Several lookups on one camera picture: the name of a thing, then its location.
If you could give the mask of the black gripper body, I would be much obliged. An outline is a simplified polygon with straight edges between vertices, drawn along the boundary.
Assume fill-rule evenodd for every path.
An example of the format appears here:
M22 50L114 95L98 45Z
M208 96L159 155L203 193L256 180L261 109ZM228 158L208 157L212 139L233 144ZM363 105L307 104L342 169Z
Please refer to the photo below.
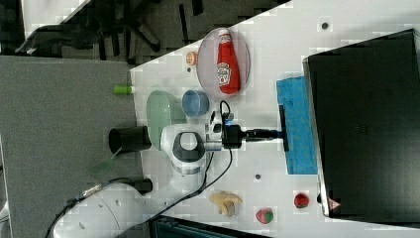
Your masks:
M222 144L225 149L240 149L245 133L240 125L224 126L222 129Z

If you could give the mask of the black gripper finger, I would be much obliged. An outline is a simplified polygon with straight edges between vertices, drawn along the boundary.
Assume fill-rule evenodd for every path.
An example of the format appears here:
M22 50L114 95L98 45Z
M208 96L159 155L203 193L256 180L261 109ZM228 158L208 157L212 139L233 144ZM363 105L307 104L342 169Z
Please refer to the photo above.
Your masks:
M267 129L253 129L247 130L247 135L277 135L278 131L276 130L267 130Z
M272 137L249 137L247 136L245 138L246 142L263 142L263 141L272 141L277 139L276 137L272 138Z

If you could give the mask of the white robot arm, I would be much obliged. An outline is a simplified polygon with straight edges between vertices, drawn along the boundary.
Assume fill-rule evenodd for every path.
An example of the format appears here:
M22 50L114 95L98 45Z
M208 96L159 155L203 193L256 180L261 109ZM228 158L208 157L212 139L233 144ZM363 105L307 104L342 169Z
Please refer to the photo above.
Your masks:
M167 155L170 179L158 188L149 178L114 178L71 200L46 238L118 238L130 228L164 213L206 188L210 154L239 149L243 142L284 139L283 130L244 131L231 115L215 111L206 124L162 128L160 149Z

